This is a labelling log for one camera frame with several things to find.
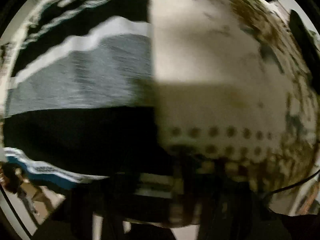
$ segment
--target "black line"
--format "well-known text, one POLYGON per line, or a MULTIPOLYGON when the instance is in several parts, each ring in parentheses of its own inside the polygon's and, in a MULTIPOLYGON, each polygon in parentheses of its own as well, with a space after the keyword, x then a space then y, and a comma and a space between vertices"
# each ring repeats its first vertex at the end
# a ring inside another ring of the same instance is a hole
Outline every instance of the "black line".
POLYGON ((5 193, 4 189, 2 188, 2 186, 0 185, 0 190, 2 192, 2 195, 4 196, 4 199, 6 200, 6 202, 8 203, 9 207, 11 208, 14 216, 16 217, 16 219, 18 220, 19 224, 21 225, 21 227, 23 228, 23 230, 26 232, 27 236, 31 239, 32 235, 30 234, 30 232, 28 231, 28 229, 26 228, 26 226, 24 225, 24 223, 22 222, 21 218, 19 217, 19 215, 17 214, 16 210, 14 209, 12 203, 10 202, 10 199, 8 198, 7 194, 5 193))

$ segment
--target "wire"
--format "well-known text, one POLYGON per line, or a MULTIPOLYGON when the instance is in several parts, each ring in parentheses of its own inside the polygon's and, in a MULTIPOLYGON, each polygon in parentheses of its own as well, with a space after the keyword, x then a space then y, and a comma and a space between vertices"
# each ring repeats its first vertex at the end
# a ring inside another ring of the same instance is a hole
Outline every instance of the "wire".
POLYGON ((264 199, 267 198, 267 197, 272 196, 273 194, 276 194, 276 193, 279 193, 279 192, 282 192, 282 191, 285 191, 285 190, 288 190, 288 189, 291 189, 291 188, 294 188, 294 187, 298 187, 298 186, 300 186, 300 185, 302 185, 302 184, 305 184, 307 181, 311 180, 312 178, 314 178, 314 177, 315 177, 316 175, 318 175, 319 173, 320 173, 320 170, 318 170, 316 173, 314 173, 314 174, 311 175, 310 177, 305 178, 305 179, 303 179, 303 180, 301 180, 301 181, 299 181, 299 182, 297 182, 297 183, 295 183, 295 184, 292 184, 292 185, 290 185, 290 186, 283 187, 283 188, 280 188, 280 189, 271 191, 271 192, 269 192, 269 193, 267 193, 267 194, 265 195, 264 199))

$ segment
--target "gray fabric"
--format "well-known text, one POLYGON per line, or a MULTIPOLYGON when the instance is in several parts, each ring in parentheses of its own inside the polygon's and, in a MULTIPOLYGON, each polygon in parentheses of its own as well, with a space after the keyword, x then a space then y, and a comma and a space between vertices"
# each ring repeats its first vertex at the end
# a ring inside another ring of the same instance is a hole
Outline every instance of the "gray fabric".
POLYGON ((6 116, 27 111, 152 106, 150 39, 121 35, 73 51, 10 89, 6 116))

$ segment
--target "black cable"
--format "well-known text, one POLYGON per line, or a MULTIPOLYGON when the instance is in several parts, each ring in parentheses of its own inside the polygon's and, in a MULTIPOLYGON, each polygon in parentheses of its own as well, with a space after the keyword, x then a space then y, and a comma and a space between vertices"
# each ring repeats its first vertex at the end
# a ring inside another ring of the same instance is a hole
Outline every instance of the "black cable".
POLYGON ((310 177, 308 178, 305 178, 295 184, 292 184, 290 186, 287 186, 287 187, 283 187, 283 188, 280 188, 280 189, 277 189, 277 190, 274 190, 274 191, 271 191, 269 193, 267 193, 263 199, 266 199, 267 197, 270 197, 272 196, 273 194, 276 194, 276 193, 279 193, 279 192, 282 192, 282 191, 285 191, 285 190, 288 190, 288 189, 291 189, 291 188, 294 188, 294 187, 298 187, 302 184, 305 184, 307 181, 311 180, 312 178, 314 178, 316 175, 318 175, 320 173, 320 170, 318 170, 316 173, 314 173, 313 175, 311 175, 310 177))

